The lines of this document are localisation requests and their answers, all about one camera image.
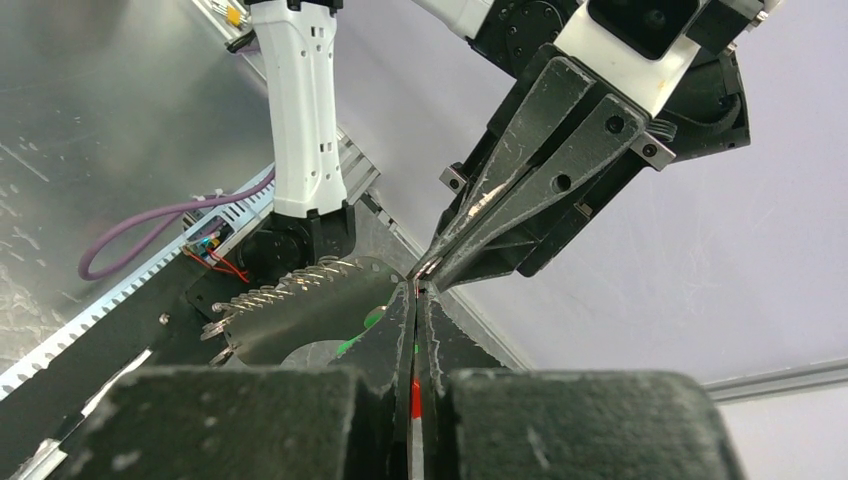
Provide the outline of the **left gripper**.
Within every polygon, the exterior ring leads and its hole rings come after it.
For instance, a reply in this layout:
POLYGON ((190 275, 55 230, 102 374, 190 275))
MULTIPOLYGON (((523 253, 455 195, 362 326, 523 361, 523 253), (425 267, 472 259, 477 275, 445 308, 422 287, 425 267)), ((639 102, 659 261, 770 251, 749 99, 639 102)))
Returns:
POLYGON ((747 146, 733 54, 698 54, 651 118, 579 60, 544 44, 460 167, 411 278, 439 289, 541 271, 643 169, 747 146))

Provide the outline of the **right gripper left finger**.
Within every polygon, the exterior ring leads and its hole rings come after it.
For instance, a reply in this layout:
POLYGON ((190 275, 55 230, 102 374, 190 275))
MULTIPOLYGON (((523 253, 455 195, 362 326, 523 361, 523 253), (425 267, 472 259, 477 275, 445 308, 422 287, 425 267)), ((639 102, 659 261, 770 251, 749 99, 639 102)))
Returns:
POLYGON ((83 423, 59 479, 406 479, 414 293, 318 369, 149 367, 83 423))

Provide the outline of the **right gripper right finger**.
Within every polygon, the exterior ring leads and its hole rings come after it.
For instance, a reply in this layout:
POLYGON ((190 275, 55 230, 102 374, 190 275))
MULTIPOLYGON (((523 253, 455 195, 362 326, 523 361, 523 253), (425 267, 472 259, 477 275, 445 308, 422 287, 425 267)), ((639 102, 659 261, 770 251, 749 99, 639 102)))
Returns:
POLYGON ((663 370, 511 370, 417 290, 429 479, 741 479, 722 416, 663 370))

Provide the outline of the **red key tag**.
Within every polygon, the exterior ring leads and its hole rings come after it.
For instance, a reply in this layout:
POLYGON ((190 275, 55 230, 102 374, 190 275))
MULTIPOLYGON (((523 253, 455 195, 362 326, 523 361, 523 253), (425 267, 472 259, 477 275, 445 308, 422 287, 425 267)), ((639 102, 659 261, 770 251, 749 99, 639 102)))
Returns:
POLYGON ((413 378, 410 386, 410 418, 418 420, 422 416, 421 386, 417 377, 413 378))

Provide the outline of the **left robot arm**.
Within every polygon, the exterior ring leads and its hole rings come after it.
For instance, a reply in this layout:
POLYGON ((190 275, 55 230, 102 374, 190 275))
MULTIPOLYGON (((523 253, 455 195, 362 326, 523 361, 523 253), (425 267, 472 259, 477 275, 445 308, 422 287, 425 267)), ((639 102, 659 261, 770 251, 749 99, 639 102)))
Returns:
MULTIPOLYGON (((250 1, 274 148, 272 221, 310 261, 344 255, 336 139, 339 1, 250 1)), ((541 271, 643 169, 747 146, 735 52, 771 1, 426 1, 514 81, 460 164, 411 276, 441 290, 541 271)))

